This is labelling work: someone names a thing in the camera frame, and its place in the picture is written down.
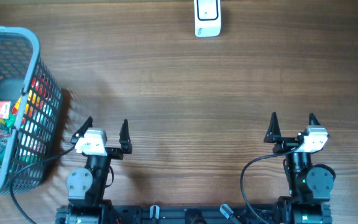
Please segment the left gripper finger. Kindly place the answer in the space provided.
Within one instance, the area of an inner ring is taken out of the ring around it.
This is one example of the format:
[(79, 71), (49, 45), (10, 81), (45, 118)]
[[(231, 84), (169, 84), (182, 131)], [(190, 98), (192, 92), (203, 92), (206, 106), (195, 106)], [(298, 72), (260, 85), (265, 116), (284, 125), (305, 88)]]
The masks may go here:
[(72, 135), (70, 143), (76, 144), (80, 138), (85, 135), (85, 132), (93, 127), (93, 119), (91, 116), (87, 118), (84, 124)]
[(129, 122), (124, 120), (119, 133), (119, 143), (123, 154), (132, 154), (132, 142), (129, 135)]

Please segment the red sauce bottle green cap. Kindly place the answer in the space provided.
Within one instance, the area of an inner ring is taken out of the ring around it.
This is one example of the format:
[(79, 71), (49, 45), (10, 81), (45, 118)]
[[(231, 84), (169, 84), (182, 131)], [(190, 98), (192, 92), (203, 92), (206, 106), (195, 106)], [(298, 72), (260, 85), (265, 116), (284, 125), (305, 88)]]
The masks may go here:
[(19, 98), (14, 106), (12, 107), (12, 110), (11, 112), (9, 113), (9, 117), (6, 121), (6, 126), (8, 128), (12, 128), (16, 122), (16, 118), (17, 118), (17, 114), (18, 114), (18, 110), (19, 110), (19, 107), (20, 107), (20, 103), (21, 103), (21, 98)]

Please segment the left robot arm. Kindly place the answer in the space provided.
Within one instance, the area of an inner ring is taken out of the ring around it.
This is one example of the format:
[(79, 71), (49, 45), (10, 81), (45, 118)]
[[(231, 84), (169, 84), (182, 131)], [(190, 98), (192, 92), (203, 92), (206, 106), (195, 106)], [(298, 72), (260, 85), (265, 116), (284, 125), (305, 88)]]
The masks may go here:
[(89, 117), (72, 135), (71, 143), (76, 153), (86, 157), (84, 167), (68, 175), (68, 207), (56, 214), (56, 223), (122, 223), (120, 214), (110, 200), (104, 199), (104, 192), (110, 185), (108, 177), (113, 176), (112, 160), (122, 160), (132, 153), (129, 122), (123, 121), (119, 133), (120, 147), (107, 147), (105, 130), (93, 127)]

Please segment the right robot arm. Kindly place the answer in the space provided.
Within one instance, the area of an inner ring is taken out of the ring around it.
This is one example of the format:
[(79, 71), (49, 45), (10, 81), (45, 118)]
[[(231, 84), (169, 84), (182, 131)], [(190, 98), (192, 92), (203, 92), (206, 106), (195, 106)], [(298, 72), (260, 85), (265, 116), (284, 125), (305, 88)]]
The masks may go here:
[(273, 143), (273, 155), (283, 155), (283, 167), (290, 195), (274, 203), (274, 223), (329, 224), (333, 222), (328, 202), (336, 178), (335, 171), (324, 164), (313, 164), (311, 155), (323, 150), (329, 139), (326, 128), (315, 115), (309, 115), (309, 125), (293, 138), (281, 135), (277, 114), (272, 113), (264, 138)]

